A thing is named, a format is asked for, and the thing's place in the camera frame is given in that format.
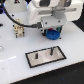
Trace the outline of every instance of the white table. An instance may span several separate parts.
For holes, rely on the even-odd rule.
[[[14,14],[14,18],[21,18],[27,24],[25,14]],[[84,32],[72,22],[63,27],[62,39],[55,41],[43,37],[40,30],[31,28],[25,28],[25,37],[16,38],[13,23],[5,14],[0,15],[0,23],[4,24],[0,27],[0,46],[4,48],[0,52],[0,84],[13,83],[84,61]],[[67,59],[29,67],[25,53],[53,46],[59,46]]]

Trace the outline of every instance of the white surface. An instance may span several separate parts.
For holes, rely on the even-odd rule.
[[[26,16],[24,13],[14,15],[27,24],[26,17],[22,17]],[[4,26],[0,27],[0,46],[4,50],[0,52],[0,84],[9,84],[84,61],[84,32],[72,22],[63,27],[62,39],[55,41],[43,37],[38,29],[28,28],[25,28],[25,37],[16,38],[13,24],[6,15],[0,15],[1,22]],[[29,68],[25,53],[53,46],[59,46],[67,59]]]
[[[15,4],[15,0],[6,0],[5,7],[9,13],[25,12],[27,11],[27,4],[25,0],[19,0],[20,3]]]

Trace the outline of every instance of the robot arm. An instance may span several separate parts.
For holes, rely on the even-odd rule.
[[[55,10],[65,9],[65,16],[67,21],[78,20],[81,16],[83,3],[81,0],[51,0],[50,4],[47,6],[40,6],[40,2],[43,0],[32,0],[28,5],[28,23],[36,24],[41,22],[41,18],[44,16],[51,16],[53,8]]]

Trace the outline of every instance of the cable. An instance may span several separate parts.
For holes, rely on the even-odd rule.
[[[8,16],[8,18],[9,18],[12,22],[14,22],[15,24],[18,24],[18,25],[20,25],[20,26],[23,26],[23,27],[32,27],[32,28],[36,28],[36,27],[37,27],[37,24],[34,24],[34,25],[24,25],[24,24],[21,24],[21,23],[15,21],[15,20],[8,14],[8,12],[7,12],[7,10],[6,10],[6,8],[4,7],[3,4],[4,4],[4,3],[3,3],[3,0],[1,0],[1,5],[2,5],[2,7],[3,7],[3,10],[4,10],[5,14]]]

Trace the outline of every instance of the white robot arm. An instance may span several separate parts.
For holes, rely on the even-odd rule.
[[[44,16],[52,15],[52,8],[59,7],[65,9],[65,16],[67,21],[78,20],[81,16],[83,3],[81,0],[72,0],[71,3],[68,4],[67,7],[64,7],[64,2],[61,2],[61,7],[58,5],[60,0],[51,0],[49,6],[39,6],[41,0],[32,0],[28,5],[28,23],[36,24],[37,22],[41,22],[41,18]]]

